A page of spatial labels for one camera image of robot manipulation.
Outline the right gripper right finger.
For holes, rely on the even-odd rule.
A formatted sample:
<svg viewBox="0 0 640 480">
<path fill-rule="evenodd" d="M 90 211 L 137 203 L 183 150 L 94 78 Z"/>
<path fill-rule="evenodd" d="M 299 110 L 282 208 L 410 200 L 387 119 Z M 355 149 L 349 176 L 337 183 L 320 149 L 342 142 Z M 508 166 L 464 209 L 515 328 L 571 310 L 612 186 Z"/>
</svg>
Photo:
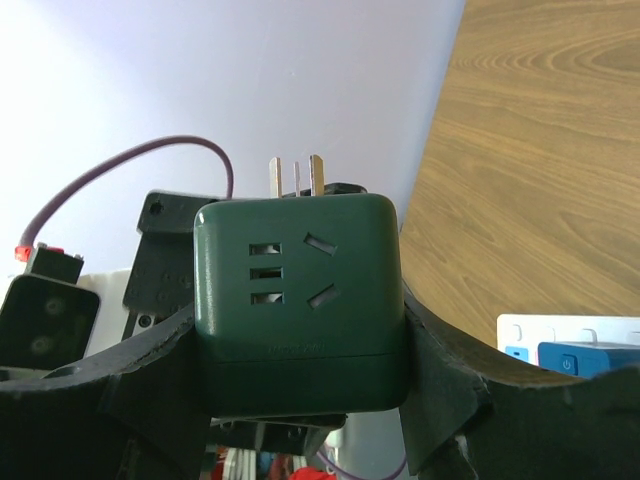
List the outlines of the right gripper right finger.
<svg viewBox="0 0 640 480">
<path fill-rule="evenodd" d="M 639 368 L 580 379 L 509 357 L 405 294 L 400 407 L 418 479 L 636 479 Z"/>
</svg>

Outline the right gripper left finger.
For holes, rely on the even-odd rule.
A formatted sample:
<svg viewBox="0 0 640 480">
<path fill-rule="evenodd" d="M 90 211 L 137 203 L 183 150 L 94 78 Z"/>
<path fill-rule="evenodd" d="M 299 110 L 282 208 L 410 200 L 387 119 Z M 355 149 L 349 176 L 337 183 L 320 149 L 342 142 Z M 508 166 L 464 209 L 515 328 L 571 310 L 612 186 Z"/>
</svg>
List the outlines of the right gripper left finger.
<svg viewBox="0 0 640 480">
<path fill-rule="evenodd" d="M 1 385 L 4 479 L 196 479 L 210 418 L 193 309 L 41 379 Z"/>
</svg>

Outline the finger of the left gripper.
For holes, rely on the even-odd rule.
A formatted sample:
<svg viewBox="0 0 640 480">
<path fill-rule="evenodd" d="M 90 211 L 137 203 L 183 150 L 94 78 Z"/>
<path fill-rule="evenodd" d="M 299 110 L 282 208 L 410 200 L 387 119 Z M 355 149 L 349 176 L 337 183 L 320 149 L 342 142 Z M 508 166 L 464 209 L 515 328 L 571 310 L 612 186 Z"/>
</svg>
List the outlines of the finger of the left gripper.
<svg viewBox="0 0 640 480">
<path fill-rule="evenodd" d="M 333 182 L 325 186 L 325 195 L 363 194 L 367 189 L 358 184 Z"/>
<path fill-rule="evenodd" d="M 211 420 L 209 444 L 268 453 L 316 453 L 346 414 Z"/>
</svg>

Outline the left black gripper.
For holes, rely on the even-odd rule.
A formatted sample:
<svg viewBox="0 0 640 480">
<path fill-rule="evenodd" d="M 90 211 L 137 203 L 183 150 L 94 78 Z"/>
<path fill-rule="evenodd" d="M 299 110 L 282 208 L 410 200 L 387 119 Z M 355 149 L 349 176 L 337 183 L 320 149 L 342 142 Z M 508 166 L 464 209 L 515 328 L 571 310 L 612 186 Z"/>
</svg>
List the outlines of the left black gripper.
<svg viewBox="0 0 640 480">
<path fill-rule="evenodd" d="M 193 223 L 215 198 L 152 191 L 137 229 L 140 242 L 123 296 L 128 311 L 122 338 L 135 336 L 193 301 Z"/>
</svg>

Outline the white multicolour power strip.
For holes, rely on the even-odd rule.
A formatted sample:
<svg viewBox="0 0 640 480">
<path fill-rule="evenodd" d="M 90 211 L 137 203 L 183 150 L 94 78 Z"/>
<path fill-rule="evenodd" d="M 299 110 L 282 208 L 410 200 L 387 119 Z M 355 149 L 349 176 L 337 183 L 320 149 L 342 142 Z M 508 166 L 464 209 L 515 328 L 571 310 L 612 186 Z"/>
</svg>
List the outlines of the white multicolour power strip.
<svg viewBox="0 0 640 480">
<path fill-rule="evenodd" d="M 639 318 L 551 314 L 501 314 L 497 349 L 537 365 L 541 342 L 639 345 Z"/>
</svg>

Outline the dark green cube adapter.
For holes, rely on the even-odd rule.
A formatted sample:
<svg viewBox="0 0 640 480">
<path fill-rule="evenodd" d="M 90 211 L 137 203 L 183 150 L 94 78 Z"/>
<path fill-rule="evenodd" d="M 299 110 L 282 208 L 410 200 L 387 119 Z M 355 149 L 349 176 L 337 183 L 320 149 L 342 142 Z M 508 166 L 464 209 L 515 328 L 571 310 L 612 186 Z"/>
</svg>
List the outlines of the dark green cube adapter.
<svg viewBox="0 0 640 480">
<path fill-rule="evenodd" d="M 227 200 L 195 216 L 194 311 L 218 418 L 385 411 L 409 390 L 396 210 L 373 193 Z"/>
</svg>

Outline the blue cube plug adapter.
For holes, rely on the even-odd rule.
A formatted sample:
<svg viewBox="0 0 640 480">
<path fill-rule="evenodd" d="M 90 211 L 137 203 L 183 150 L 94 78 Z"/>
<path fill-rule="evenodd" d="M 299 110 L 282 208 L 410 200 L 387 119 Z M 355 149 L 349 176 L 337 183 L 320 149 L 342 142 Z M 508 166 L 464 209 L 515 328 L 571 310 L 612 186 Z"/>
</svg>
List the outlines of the blue cube plug adapter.
<svg viewBox="0 0 640 480">
<path fill-rule="evenodd" d="M 541 368 L 586 379 L 639 363 L 639 347 L 625 344 L 541 342 L 537 352 Z"/>
</svg>

